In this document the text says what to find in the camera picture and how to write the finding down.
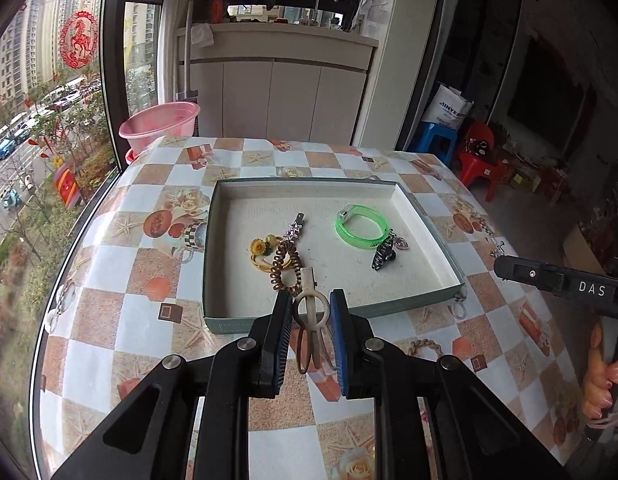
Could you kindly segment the person right hand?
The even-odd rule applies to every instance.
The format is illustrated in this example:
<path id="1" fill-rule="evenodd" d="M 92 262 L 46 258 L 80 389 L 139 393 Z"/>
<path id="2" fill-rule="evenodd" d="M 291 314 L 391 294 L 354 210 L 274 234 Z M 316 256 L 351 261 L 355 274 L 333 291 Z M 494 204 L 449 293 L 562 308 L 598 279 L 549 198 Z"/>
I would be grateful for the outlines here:
<path id="1" fill-rule="evenodd" d="M 610 389 L 618 385 L 618 361 L 606 364 L 601 354 L 603 340 L 600 323 L 596 323 L 591 334 L 588 352 L 588 367 L 583 379 L 583 415 L 597 420 L 603 417 L 603 411 L 612 406 Z"/>

